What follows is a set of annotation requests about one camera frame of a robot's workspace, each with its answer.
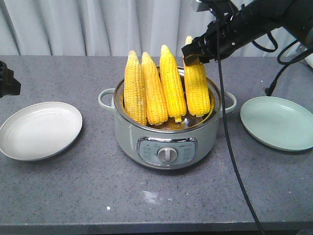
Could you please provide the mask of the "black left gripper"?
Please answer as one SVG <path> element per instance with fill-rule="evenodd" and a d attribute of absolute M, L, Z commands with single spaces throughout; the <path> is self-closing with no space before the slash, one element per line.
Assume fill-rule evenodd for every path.
<path fill-rule="evenodd" d="M 5 95 L 20 95 L 21 84 L 14 78 L 14 72 L 7 65 L 0 62 L 0 97 Z"/>

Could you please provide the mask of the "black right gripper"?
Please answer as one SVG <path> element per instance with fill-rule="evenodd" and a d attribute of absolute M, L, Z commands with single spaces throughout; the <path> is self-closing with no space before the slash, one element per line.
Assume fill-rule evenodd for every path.
<path fill-rule="evenodd" d="M 240 34 L 232 29 L 232 15 L 227 15 L 222 20 L 215 20 L 207 26 L 207 31 L 192 40 L 193 43 L 185 45 L 181 51 L 184 64 L 206 64 L 216 60 L 217 54 L 225 59 L 242 47 Z"/>

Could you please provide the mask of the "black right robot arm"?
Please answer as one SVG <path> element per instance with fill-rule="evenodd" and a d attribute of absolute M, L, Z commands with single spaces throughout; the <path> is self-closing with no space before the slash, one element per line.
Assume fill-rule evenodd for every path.
<path fill-rule="evenodd" d="M 202 63 L 225 59 L 280 27 L 306 48 L 313 46 L 311 0 L 254 0 L 241 9 L 229 0 L 198 0 L 196 6 L 197 11 L 211 11 L 216 20 L 208 25 L 203 35 L 182 48 L 186 65 L 197 59 Z"/>

